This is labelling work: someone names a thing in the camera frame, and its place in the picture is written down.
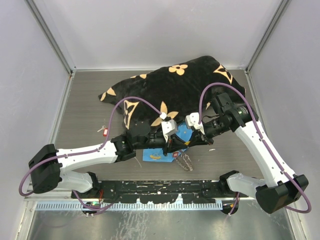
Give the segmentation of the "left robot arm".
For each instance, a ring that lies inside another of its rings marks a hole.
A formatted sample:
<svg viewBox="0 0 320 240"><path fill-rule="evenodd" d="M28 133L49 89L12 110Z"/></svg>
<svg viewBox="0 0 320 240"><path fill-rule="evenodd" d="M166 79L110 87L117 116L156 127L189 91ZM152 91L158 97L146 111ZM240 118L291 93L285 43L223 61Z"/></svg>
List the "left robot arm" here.
<svg viewBox="0 0 320 240"><path fill-rule="evenodd" d="M127 161L136 156L136 150L143 150L143 161L171 162L187 149L191 135L184 123L173 127L163 122L152 132L148 123L138 122L105 144L74 149L56 149L54 144L47 144L28 163L33 192L43 194L60 188L95 198L100 193L97 176L92 172L78 173L77 169Z"/></svg>

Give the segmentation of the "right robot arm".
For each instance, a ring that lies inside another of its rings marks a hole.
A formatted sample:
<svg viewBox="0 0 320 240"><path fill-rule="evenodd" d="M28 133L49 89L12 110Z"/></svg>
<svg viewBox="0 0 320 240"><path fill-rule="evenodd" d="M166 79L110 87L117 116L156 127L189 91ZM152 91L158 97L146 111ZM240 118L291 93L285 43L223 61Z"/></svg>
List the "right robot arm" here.
<svg viewBox="0 0 320 240"><path fill-rule="evenodd" d="M201 121L198 112L186 116L186 125L192 129L189 147L210 145L214 137L231 131L245 144L263 175L258 179L237 170L221 175L218 189L223 196L245 194L256 199L259 206L271 214L305 195L308 179L303 174L297 175L282 159L247 102L238 105L223 93L215 97L212 108L218 117L207 123Z"/></svg>

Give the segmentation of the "large metal keyring with rings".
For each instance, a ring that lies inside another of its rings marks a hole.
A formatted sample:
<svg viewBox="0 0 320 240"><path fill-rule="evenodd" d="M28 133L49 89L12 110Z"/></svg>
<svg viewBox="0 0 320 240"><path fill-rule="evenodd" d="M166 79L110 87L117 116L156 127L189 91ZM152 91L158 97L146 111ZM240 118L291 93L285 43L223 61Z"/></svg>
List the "large metal keyring with rings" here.
<svg viewBox="0 0 320 240"><path fill-rule="evenodd" d="M176 163L185 171L190 172L194 170L192 161L187 154L181 153L176 159Z"/></svg>

